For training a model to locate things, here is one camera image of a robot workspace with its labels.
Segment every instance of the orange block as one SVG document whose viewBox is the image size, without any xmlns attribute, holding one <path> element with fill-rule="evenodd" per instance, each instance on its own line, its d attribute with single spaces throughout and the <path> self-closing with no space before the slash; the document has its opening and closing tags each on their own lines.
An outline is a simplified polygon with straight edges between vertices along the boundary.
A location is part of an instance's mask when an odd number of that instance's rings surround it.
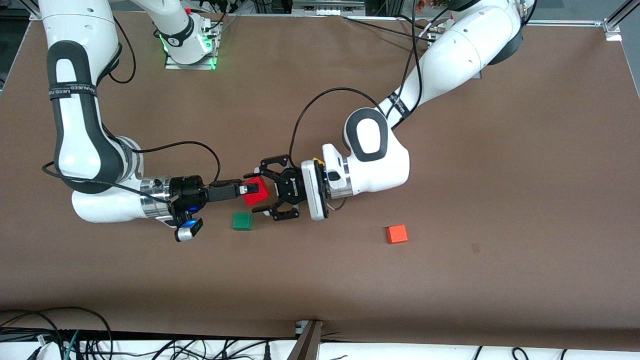
<svg viewBox="0 0 640 360">
<path fill-rule="evenodd" d="M 389 244 L 403 243 L 407 240 L 404 225 L 393 225 L 387 228 L 387 241 Z"/>
</svg>

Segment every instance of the green cube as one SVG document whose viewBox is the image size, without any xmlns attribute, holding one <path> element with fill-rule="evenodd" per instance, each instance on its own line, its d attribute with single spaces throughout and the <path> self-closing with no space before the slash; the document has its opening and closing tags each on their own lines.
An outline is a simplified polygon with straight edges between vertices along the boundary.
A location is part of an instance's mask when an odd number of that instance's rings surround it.
<svg viewBox="0 0 640 360">
<path fill-rule="evenodd" d="M 251 213 L 234 213 L 234 230 L 249 231 L 253 224 Z"/>
</svg>

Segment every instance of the teal cable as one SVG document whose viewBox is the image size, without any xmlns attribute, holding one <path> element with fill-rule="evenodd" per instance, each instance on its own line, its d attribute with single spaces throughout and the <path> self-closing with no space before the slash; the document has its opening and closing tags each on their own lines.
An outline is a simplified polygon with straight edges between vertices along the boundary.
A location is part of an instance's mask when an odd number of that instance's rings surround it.
<svg viewBox="0 0 640 360">
<path fill-rule="evenodd" d="M 69 347 L 67 348 L 67 352 L 65 352 L 65 360 L 69 360 L 69 357 L 71 356 L 71 348 L 74 347 L 78 332 L 80 332 L 80 330 L 76 330 L 76 333 L 71 337 L 71 341 L 69 341 Z"/>
</svg>

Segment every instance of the white robotic arm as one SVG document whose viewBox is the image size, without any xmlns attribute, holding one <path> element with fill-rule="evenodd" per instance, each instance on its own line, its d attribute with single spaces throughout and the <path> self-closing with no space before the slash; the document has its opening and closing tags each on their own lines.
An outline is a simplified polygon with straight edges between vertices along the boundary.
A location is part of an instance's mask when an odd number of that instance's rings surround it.
<svg viewBox="0 0 640 360">
<path fill-rule="evenodd" d="M 209 19 L 187 14 L 179 0 L 133 1 L 152 18 L 176 62 L 194 63 L 211 52 Z M 108 0 L 41 0 L 40 9 L 58 135 L 54 164 L 58 177 L 74 190 L 72 203 L 82 219 L 156 218 L 178 227 L 176 240 L 184 241 L 202 225 L 191 215 L 207 202 L 253 191 L 239 181 L 204 185 L 199 176 L 143 177 L 138 144 L 105 131 L 100 119 L 96 87 L 118 65 L 122 49 Z"/>
<path fill-rule="evenodd" d="M 356 110 L 349 116 L 343 130 L 344 143 L 351 150 L 348 157 L 343 157 L 332 144 L 325 144 L 324 169 L 316 160 L 301 164 L 313 220 L 327 217 L 326 192 L 335 199 L 378 192 L 405 183 L 410 170 L 409 152 L 395 137 L 394 126 L 408 118 L 412 109 L 472 78 L 496 59 L 512 39 L 519 44 L 521 1 L 467 3 L 471 6 L 452 12 L 455 24 L 420 59 L 423 89 L 420 98 L 416 67 L 402 90 L 399 87 L 379 104 L 382 112 L 388 114 L 386 118 L 370 108 Z"/>
</svg>

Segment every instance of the brown table surface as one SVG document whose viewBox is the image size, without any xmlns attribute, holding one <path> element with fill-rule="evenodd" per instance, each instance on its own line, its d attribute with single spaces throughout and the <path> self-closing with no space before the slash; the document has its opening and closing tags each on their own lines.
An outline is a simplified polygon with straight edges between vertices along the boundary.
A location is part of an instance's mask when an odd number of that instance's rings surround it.
<svg viewBox="0 0 640 360">
<path fill-rule="evenodd" d="M 164 70 L 146 15 L 116 16 L 138 71 L 128 85 L 100 85 L 102 120 L 142 147 L 205 142 L 222 178 L 285 153 L 323 90 L 384 98 L 410 46 L 340 17 L 241 17 L 217 70 Z M 33 23 L 0 99 L 0 307 L 86 306 L 119 331 L 290 336 L 293 321 L 320 318 L 340 340 L 640 350 L 640 101 L 621 44 L 600 28 L 529 27 L 524 38 L 514 57 L 396 130 L 412 159 L 405 185 L 350 198 L 322 222 L 306 206 L 288 222 L 256 215 L 251 232 L 231 229 L 242 200 L 210 204 L 195 240 L 176 243 L 153 220 L 82 221 L 71 191 L 40 171 L 56 135 Z M 115 74 L 130 70 L 125 47 Z M 294 159 L 341 144 L 362 106 L 349 93 L 317 101 Z M 191 146 L 149 154 L 145 168 L 215 173 Z M 387 245 L 396 224 L 410 239 Z M 80 314 L 53 318 L 100 328 Z"/>
</svg>

